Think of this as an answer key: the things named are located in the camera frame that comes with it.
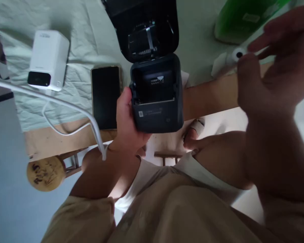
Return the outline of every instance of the green bottle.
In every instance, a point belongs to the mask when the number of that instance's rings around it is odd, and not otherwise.
[[[227,0],[215,24],[215,38],[241,44],[290,0]]]

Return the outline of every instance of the black phone screen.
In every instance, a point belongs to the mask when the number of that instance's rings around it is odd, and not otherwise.
[[[116,107],[120,96],[120,70],[117,66],[91,70],[92,109],[100,130],[116,129]]]

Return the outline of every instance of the wooden stool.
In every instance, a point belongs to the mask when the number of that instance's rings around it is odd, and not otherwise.
[[[154,153],[154,157],[162,158],[162,165],[166,166],[166,158],[174,158],[175,159],[175,163],[177,164],[178,163],[178,159],[180,159],[182,157],[182,155],[162,154],[162,153],[155,152]]]
[[[65,178],[81,171],[77,154],[84,149],[28,163],[29,183],[39,191],[53,191]],[[74,164],[66,168],[63,160],[71,156],[74,156]]]

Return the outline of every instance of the wrinkled fabric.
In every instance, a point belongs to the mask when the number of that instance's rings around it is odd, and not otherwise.
[[[212,80],[214,60],[236,47],[213,36],[214,23],[225,2],[177,0],[180,38],[175,53],[181,69],[190,74],[187,86]],[[58,99],[92,113],[90,70],[97,66],[120,65],[123,85],[129,85],[132,64],[121,54],[115,29],[100,0],[0,0],[0,35],[11,83],[38,90],[27,85],[32,42],[38,29],[58,30],[70,40],[64,88],[55,93]],[[242,46],[261,33],[259,30]],[[15,92],[15,101],[22,131],[48,127],[41,114],[44,100]],[[55,104],[48,106],[46,114],[53,124],[84,118]]]
[[[117,227],[112,198],[68,197],[42,242],[304,242],[304,203],[261,197],[265,226],[188,177],[170,173],[136,197]]]

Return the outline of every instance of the hand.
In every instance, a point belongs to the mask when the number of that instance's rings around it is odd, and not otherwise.
[[[247,54],[238,63],[238,103],[249,117],[293,118],[304,99],[304,6],[270,21],[248,49],[258,58],[276,55],[264,78],[258,59]]]
[[[112,150],[122,150],[135,155],[147,143],[151,134],[137,131],[132,115],[131,99],[132,92],[129,87],[125,87],[117,100],[117,137],[109,147]]]

